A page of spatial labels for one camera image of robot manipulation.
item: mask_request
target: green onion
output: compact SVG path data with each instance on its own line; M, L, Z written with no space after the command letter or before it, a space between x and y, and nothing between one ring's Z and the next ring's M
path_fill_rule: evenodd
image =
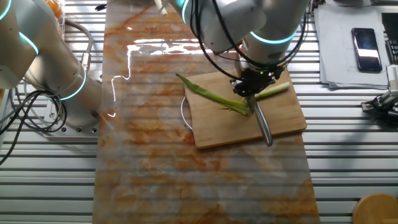
M192 83L190 80L182 77L180 74L175 74L175 75L177 77L179 77L181 79L181 81L184 82L184 84L188 87L188 89L190 89L192 92L194 92L200 96L203 96L205 98L208 98L209 100L213 100L217 103L224 104L224 105L235 106L235 107L240 107L240 108L247 107L245 103L233 101L233 100L227 100L225 98L222 98L222 97Z
M287 83L283 83L283 84L277 85L277 86L269 88L269 89L262 90L260 93L255 95L256 100L260 101L268 96L288 90L289 86L290 86L290 82L287 82Z
M231 109L233 111L241 113L243 115L247 115L248 112L249 112L249 108L247 108L247 107L242 108L242 107L239 107L239 106L231 106L231 105L227 105L227 104L224 104L224 103L220 103L220 104L225 106L225 107L228 107L229 109Z
M188 89L190 89L192 92L194 92L200 96L203 96L205 98L208 98L209 100L213 100L216 103L219 103L219 104L221 104L233 111L241 113L243 115L247 115L249 113L249 108L248 108L248 105L244 98L242 99L242 102L227 100L225 98L222 98L222 97L198 86L197 84L192 83L190 80L182 77L180 74L176 73L175 75L177 77L179 77L181 79L181 81L183 81L184 84L188 87ZM287 83L283 83L281 85L269 88L267 90L262 90L259 94L256 94L256 100L257 101L263 100L264 98L267 98L268 96L288 90L289 86L290 86L290 83L287 82Z

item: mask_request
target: cable bundle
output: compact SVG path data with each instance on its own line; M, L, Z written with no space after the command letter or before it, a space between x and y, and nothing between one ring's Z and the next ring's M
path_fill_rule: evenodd
M5 121L7 121L10 118L10 120L5 125L5 127L0 130L0 136L3 135L10 128L10 126L14 123L14 121L16 119L19 119L21 121L21 123L18 127L17 133L14 137L14 141L12 142L10 150L0 161L0 166L8 159L8 157L11 155L12 151L14 150L14 148L17 144L17 141L18 141L18 137L22 131L23 125L26 125L27 127L34 129L35 131L54 133L56 131L61 130L61 128L65 125L65 122L67 120L67 109L66 109L65 105L61 102L60 98L57 95L54 95L52 92L50 92L48 90L36 90L36 91L30 93L29 95L27 95L24 101L21 100L17 88L16 88L16 93L17 93L17 98L18 98L18 101L20 104L19 104L19 106L15 106L14 103L12 103L12 107L14 110L11 111L11 113L6 115L0 121L0 124L3 124ZM39 126L32 120L32 118L28 117L29 111L32 109L35 100L39 96L42 96L42 95L46 96L53 102L53 104L55 105L55 109L57 111L57 115L54 118L54 122L49 123L48 126L44 126L44 127ZM52 129L52 127L54 127L56 124L58 124L58 122L61 120L63 120L62 124L58 128Z
M193 22L192 22L192 20L193 20L193 17L194 17L194 15L195 15L195 20L196 20L195 27L196 27L196 30L197 30L197 38L198 38L198 41L199 41L199 44L200 44L200 48L202 49L203 53L205 54L205 57L209 60L209 62L210 62L215 68L217 68L217 69L218 69L221 73L223 73L224 75L226 75L226 76L228 76L228 77L230 77L230 78L233 78L233 79L235 79L235 80L241 80L241 81L243 81L242 78L233 76L233 75L229 74L228 72L226 72L225 70L223 70L222 68L220 68L220 67L210 58L210 56L207 54L207 52L206 52L206 50L205 50L204 43L203 43L203 39L202 39L203 37L201 36L199 0L192 0L192 1L193 1L193 3L192 3L191 15L190 15L190 16L191 16L191 19L190 19L190 26L191 26L191 30L193 31ZM214 5L214 8L215 8L217 17L218 17L218 19L219 19L219 21L220 21L220 24L221 24L222 28L223 28L223 31L224 31L224 33L225 33L227 39L229 40L230 44L232 45L233 49L235 49L235 51L236 51L242 58L244 58L248 63L250 63L251 65L253 65L253 66L255 66L255 67L259 68L259 69L263 69L263 70L267 70L267 69L269 69L270 67L277 67L277 66L282 66L282 67L284 67L284 66L286 66L287 64L289 64L289 63L292 61L293 57L294 57L294 56L297 54L297 52L299 51L299 48L300 48L301 44L303 43L303 38L304 38L304 34L305 34L305 29L306 29L306 26L307 26L308 20L309 20L309 16L307 15L307 12L305 12L304 15L303 15L303 24L302 24L302 30L301 30L300 38L299 38L299 40L298 40L296 46L292 49L292 51L290 51L288 55L286 55L284 58L280 59L278 62L270 63L270 64L264 64L264 63L259 63L259 62L256 62L256 61L250 59L250 58L249 58L246 54L244 54L244 53L239 49L239 47L234 43L234 41L233 41L233 39L232 39L231 35L229 34L229 31L228 31L228 29L227 29L227 27L226 27L225 21L224 21L222 15L221 15L221 13L220 13L220 9L219 9L219 7L218 7L218 4L217 4L216 0L212 0L212 1L213 1L213 5ZM226 58L226 57L221 56L221 55L219 55L219 56L222 57L222 58L225 58L225 59L229 59L229 60L236 60L236 59L232 59L232 58Z

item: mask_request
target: round wooden object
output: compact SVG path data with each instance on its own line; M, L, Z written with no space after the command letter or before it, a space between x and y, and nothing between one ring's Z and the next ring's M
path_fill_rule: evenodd
M398 221L398 200L388 194L368 195L362 198L353 210L353 224L382 224L395 221Z

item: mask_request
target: metal slatted table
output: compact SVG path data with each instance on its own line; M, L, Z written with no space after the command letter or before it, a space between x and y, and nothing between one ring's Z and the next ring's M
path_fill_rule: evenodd
M91 75L101 78L106 1L67 0L69 19L94 36ZM398 12L398 7L379 7ZM398 133L366 117L360 102L380 90L332 91L319 80L315 24L289 65L298 99L307 119L303 140L322 223L350 223L355 203L382 192L398 197ZM88 39L67 27L65 40L81 58ZM47 100L36 104L44 116ZM0 155L11 146L18 123L4 136ZM91 223L96 141L48 141L24 128L16 150L0 170L0 223Z

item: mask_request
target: smartphone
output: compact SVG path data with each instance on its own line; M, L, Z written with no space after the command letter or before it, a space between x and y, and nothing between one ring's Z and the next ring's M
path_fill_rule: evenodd
M351 33L359 71L380 72L382 67L374 29L353 28Z

